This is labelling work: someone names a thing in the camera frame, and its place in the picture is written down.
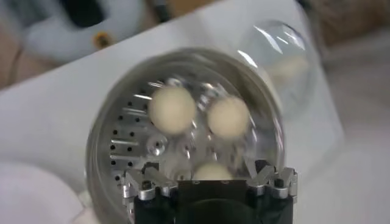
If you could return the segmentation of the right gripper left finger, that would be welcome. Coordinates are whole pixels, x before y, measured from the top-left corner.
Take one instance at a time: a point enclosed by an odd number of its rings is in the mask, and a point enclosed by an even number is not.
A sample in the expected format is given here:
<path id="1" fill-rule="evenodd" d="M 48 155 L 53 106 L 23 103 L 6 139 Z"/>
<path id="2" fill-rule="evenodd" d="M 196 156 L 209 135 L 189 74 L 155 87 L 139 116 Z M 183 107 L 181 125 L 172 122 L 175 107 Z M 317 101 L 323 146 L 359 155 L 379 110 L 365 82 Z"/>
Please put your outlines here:
<path id="1" fill-rule="evenodd" d="M 170 180 L 155 167 L 144 170 L 129 169 L 121 177 L 122 198 L 137 197 L 141 201 L 153 200 L 159 192 L 164 197 L 172 197 L 179 188 L 177 181 Z"/>

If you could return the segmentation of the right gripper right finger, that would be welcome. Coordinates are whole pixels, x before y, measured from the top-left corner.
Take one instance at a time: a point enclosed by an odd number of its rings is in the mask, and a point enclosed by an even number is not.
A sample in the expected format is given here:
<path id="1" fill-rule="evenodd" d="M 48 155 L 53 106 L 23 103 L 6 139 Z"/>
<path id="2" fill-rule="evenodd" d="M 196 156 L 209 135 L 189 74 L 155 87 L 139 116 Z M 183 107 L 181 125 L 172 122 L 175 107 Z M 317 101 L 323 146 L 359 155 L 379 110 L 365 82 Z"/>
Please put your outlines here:
<path id="1" fill-rule="evenodd" d="M 256 196 L 268 193 L 276 199 L 291 197 L 293 203 L 297 202 L 298 173 L 293 168 L 277 172 L 274 166 L 264 166 L 246 185 Z"/>

